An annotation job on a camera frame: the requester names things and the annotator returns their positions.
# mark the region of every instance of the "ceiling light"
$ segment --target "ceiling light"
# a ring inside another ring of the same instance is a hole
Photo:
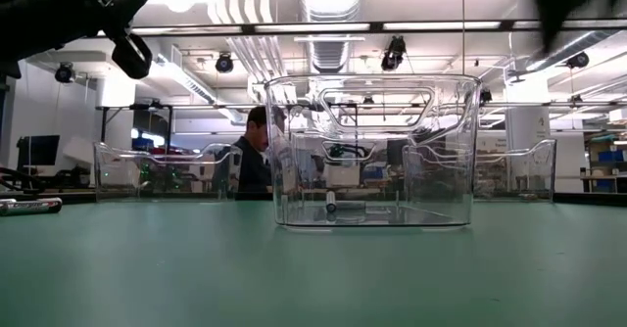
[[[294,37],[294,42],[363,42],[365,37],[362,36],[306,36]]]
[[[516,29],[531,29],[540,28],[540,23],[537,21],[517,21],[513,24],[513,28]]]
[[[581,27],[623,27],[627,21],[625,20],[573,20],[564,23],[564,28],[581,28]]]
[[[226,24],[214,25],[214,26],[188,26],[188,27],[185,27],[185,26],[136,27],[132,29],[132,32],[137,35],[142,35],[142,36],[163,36],[163,35],[175,36],[175,35],[186,35],[190,33],[228,35],[228,34],[241,33],[242,28],[239,25],[226,25]]]
[[[384,23],[384,30],[494,29],[499,22]]]
[[[279,32],[365,32],[369,23],[302,23],[302,24],[262,24],[255,27],[259,33]]]

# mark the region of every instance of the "desk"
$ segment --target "desk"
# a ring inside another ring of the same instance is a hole
[[[0,326],[624,326],[627,210],[479,204],[453,231],[292,232],[269,203],[0,219]]]
[[[596,180],[611,180],[614,182],[614,193],[620,193],[618,187],[618,181],[627,181],[627,176],[625,175],[591,175],[591,176],[581,176],[580,179],[584,182],[584,192],[590,193],[593,192],[593,181]]]

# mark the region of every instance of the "man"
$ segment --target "man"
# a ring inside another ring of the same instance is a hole
[[[279,109],[274,110],[273,114],[276,116],[276,126],[283,132],[284,114]],[[262,155],[268,147],[267,130],[265,107],[253,108],[248,114],[244,136],[233,144],[242,150],[236,200],[271,200],[272,174]]]

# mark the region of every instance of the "clear plastic bin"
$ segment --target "clear plastic bin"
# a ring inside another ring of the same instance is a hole
[[[94,144],[96,197],[229,200],[237,192],[242,151],[211,144],[197,155],[153,155]]]
[[[269,82],[276,221],[468,224],[479,87],[476,78],[445,74],[306,75]],[[282,116],[288,118],[285,130]]]
[[[557,142],[543,140],[527,150],[478,154],[475,199],[552,201]]]

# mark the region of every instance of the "dark shirt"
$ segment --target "dark shirt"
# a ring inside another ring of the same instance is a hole
[[[235,200],[271,200],[267,187],[272,186],[272,175],[270,167],[264,164],[264,157],[244,137],[233,146],[242,150]]]

